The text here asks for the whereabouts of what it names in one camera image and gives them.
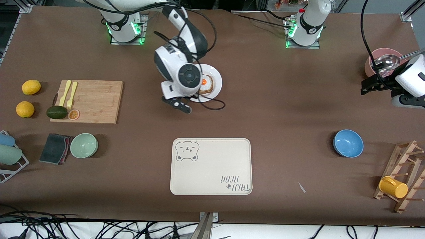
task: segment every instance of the food on plate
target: food on plate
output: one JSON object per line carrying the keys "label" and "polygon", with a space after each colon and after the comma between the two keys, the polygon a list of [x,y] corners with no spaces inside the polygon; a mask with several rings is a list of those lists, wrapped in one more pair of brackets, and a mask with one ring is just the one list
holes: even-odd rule
{"label": "food on plate", "polygon": [[200,94],[209,94],[214,89],[213,78],[209,75],[202,75],[201,88],[199,89]]}

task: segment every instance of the blue bowl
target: blue bowl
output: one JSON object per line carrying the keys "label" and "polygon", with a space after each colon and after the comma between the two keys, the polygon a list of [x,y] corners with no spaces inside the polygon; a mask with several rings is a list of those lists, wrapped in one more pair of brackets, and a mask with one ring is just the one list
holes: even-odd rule
{"label": "blue bowl", "polygon": [[344,157],[355,158],[363,152],[363,140],[358,133],[344,129],[335,135],[334,148]]}

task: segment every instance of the yellow mug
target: yellow mug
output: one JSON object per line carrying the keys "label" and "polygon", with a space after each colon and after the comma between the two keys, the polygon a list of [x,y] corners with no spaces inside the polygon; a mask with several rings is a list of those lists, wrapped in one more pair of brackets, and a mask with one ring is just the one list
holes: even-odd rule
{"label": "yellow mug", "polygon": [[379,190],[393,197],[403,198],[407,194],[408,187],[405,183],[395,180],[390,176],[385,176],[379,182]]}

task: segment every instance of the metal clamp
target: metal clamp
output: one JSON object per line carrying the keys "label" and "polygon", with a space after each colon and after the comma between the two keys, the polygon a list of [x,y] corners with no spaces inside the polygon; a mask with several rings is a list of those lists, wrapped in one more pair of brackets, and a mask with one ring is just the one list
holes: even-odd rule
{"label": "metal clamp", "polygon": [[210,239],[213,222],[218,221],[218,213],[201,213],[201,221],[190,239]]}

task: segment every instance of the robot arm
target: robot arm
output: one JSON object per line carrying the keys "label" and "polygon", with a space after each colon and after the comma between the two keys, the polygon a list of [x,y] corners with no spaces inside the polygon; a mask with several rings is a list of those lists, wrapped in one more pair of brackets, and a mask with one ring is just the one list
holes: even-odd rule
{"label": "robot arm", "polygon": [[332,5],[329,0],[310,0],[304,12],[298,12],[294,18],[295,24],[288,37],[301,46],[309,46],[320,37]]}
{"label": "robot arm", "polygon": [[188,20],[184,8],[166,0],[77,0],[99,9],[106,19],[107,26],[115,40],[132,41],[137,36],[134,25],[138,9],[145,6],[157,6],[163,3],[163,15],[179,30],[179,34],[168,40],[155,50],[154,61],[157,69],[166,81],[161,83],[164,96],[162,100],[176,109],[190,113],[192,109],[181,102],[182,98],[198,93],[201,86],[202,69],[193,62],[201,59],[208,52],[208,42],[205,36]]}
{"label": "robot arm", "polygon": [[[391,102],[394,106],[425,108],[425,49],[408,62],[397,67],[388,77],[382,77],[385,85],[391,87]],[[362,81],[361,94],[382,91],[387,88],[373,75]]]}

